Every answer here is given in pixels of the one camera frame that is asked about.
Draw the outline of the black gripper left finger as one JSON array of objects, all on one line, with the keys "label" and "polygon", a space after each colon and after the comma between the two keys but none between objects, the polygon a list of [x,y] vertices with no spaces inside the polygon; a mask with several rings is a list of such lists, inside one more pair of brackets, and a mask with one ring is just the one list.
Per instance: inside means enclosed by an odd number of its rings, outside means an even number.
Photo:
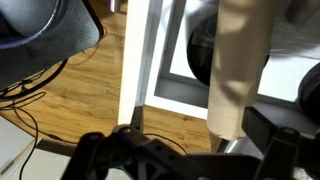
[{"label": "black gripper left finger", "polygon": [[148,139],[130,126],[117,126],[105,137],[81,137],[62,180],[104,180],[113,168],[131,180],[198,180],[197,166],[160,140]]}]

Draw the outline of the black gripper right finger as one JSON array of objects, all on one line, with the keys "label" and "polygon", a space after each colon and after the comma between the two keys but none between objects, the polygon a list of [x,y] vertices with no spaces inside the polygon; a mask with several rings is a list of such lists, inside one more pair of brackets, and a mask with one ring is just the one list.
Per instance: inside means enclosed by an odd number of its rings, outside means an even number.
[{"label": "black gripper right finger", "polygon": [[319,134],[309,138],[291,127],[274,125],[254,107],[245,108],[242,129],[264,155],[254,180],[293,180],[296,167],[320,179]]}]

